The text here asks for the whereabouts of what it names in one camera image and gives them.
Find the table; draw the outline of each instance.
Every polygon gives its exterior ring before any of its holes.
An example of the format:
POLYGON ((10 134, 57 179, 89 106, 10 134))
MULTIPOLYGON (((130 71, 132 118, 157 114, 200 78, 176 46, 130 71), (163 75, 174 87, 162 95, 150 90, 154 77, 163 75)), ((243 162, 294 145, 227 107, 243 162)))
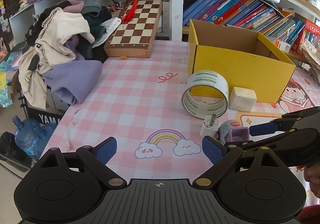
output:
MULTIPOLYGON (((188 43, 157 40, 150 58, 108 58, 97 83, 82 104, 68 109, 45 151, 59 147, 72 152, 114 136, 117 153, 107 166, 127 182, 131 178, 188 178, 192 182, 212 163, 201 151, 203 121, 188 114, 181 103, 187 79, 188 43), (181 139, 190 140, 190 152, 179 149, 181 139)), ((277 104, 256 103, 250 113, 228 110, 220 123, 236 119, 250 126, 281 117, 283 108, 297 111, 308 104, 320 105, 320 88, 302 69, 296 69, 284 93, 294 93, 292 86, 305 100, 297 97, 291 102, 283 95, 277 104)), ((306 188, 306 205, 319 204, 302 172, 291 170, 306 188)))

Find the red string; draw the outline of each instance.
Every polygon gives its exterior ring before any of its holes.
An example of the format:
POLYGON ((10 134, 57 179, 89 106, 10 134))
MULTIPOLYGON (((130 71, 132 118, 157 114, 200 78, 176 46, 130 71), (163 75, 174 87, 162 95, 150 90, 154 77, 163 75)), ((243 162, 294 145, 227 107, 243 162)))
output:
POLYGON ((129 12, 127 12, 127 14, 125 14, 124 17, 122 18, 123 22, 130 22, 133 19, 134 13, 137 9, 137 5, 138 5, 138 0, 134 0, 129 12))

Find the yellow packaging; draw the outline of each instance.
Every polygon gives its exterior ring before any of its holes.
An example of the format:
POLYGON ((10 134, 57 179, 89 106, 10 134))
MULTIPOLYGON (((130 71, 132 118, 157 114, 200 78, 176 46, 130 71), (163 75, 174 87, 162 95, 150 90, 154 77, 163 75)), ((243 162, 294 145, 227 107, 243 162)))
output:
MULTIPOLYGON (((233 87, 254 90, 258 102, 277 103, 295 64, 261 33, 191 20, 189 29, 189 76, 211 70, 233 87)), ((217 91, 196 87, 195 96, 222 98, 217 91)))

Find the cartoon girl print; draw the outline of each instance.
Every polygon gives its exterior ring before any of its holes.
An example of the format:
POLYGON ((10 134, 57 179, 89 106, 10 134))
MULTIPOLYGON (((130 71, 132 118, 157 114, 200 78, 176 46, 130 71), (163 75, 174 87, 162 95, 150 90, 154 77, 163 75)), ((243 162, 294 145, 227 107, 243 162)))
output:
POLYGON ((280 107, 286 112, 300 111, 315 105, 300 84, 291 79, 279 99, 280 107))

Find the white charger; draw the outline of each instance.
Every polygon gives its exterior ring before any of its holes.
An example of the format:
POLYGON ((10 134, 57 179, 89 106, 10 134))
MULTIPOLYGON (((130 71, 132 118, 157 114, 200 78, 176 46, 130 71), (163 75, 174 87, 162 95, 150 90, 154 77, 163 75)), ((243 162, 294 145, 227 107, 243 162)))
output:
POLYGON ((216 118, 216 115, 206 116, 201 127, 200 136, 210 136, 216 138, 216 133, 219 129, 219 120, 216 118))

